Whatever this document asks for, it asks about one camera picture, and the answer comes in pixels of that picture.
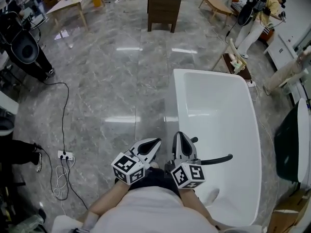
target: cardboard box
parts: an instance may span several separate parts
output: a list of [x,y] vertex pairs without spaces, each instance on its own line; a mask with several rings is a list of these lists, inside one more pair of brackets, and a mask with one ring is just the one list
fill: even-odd
[[278,204],[272,213],[268,233],[289,232],[303,217],[310,194],[310,190],[301,189]]

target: electrical outlet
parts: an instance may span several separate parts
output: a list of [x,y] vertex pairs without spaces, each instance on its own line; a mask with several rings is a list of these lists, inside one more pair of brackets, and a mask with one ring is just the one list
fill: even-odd
[[246,82],[246,83],[247,83],[248,88],[251,88],[251,87],[255,87],[255,86],[256,86],[255,81],[253,81],[252,83],[250,83],[250,82]]
[[64,155],[64,153],[63,153],[63,151],[62,150],[59,150],[58,151],[58,154],[57,154],[57,157],[60,159],[61,158],[61,156],[63,157],[63,160],[66,160],[66,157],[68,157],[68,160],[69,161],[73,161],[73,153],[71,153],[71,152],[65,152],[66,153],[66,155]]

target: marble floor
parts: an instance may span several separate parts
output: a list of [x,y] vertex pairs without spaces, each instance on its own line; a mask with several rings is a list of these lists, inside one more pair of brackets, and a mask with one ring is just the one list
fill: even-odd
[[[49,82],[66,82],[69,86],[65,145],[76,157],[70,180],[87,206],[113,185],[110,164],[120,151],[147,137],[160,137],[165,146],[163,96],[172,70],[209,70],[223,50],[225,34],[235,18],[223,29],[225,19],[217,16],[210,23],[210,8],[202,5],[198,9],[200,2],[182,0],[175,33],[160,24],[153,24],[153,30],[147,32],[147,0],[106,0],[105,8],[96,9],[90,5],[86,10],[89,32],[74,8],[60,16],[63,38],[52,19],[41,26],[40,44],[56,71]],[[239,29],[236,26],[230,37],[235,39]],[[265,46],[257,41],[248,53],[249,70],[259,84],[274,72],[262,54],[264,50]],[[55,186],[55,168],[60,165],[57,151],[63,149],[61,119],[67,90],[62,84],[45,86],[29,76],[26,84],[31,91],[23,90],[20,94],[14,138],[44,147],[52,160]],[[250,92],[260,120],[262,155],[261,198],[255,223],[266,226],[277,199],[291,186],[276,175],[269,138],[289,112],[291,103],[281,93],[266,96],[259,90],[257,97],[255,88]],[[157,157],[161,166],[166,161],[165,154],[163,147]],[[14,169],[17,179],[27,184],[20,189],[21,195],[33,206],[43,206],[48,216],[46,228],[50,230],[54,218],[64,212],[50,190],[47,156],[43,154],[40,173],[35,172],[32,164]],[[71,217],[85,211],[72,191],[62,206]]]

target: black pants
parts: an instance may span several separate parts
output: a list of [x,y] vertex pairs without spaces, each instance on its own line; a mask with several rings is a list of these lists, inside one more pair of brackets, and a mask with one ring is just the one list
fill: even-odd
[[162,169],[151,167],[146,172],[148,172],[148,174],[141,180],[132,184],[129,191],[142,187],[159,186],[171,190],[180,197],[178,188],[174,180],[172,178],[165,178],[164,171]]
[[37,165],[39,163],[39,153],[36,152],[34,144],[17,141],[17,140],[1,140],[0,160],[8,164],[25,164],[32,162]]
[[39,46],[39,55],[36,58],[36,62],[40,65],[38,66],[35,62],[30,64],[22,63],[15,55],[12,53],[11,49],[5,49],[11,59],[11,61],[16,64],[24,72],[28,73],[30,76],[38,79],[39,81],[44,81],[47,78],[46,72],[51,71],[52,65],[48,61],[41,47]]

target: yellow container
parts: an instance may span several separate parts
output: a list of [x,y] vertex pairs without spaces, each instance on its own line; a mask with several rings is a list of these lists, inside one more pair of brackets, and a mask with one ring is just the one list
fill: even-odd
[[93,0],[93,4],[95,7],[100,7],[102,4],[102,1],[101,0]]

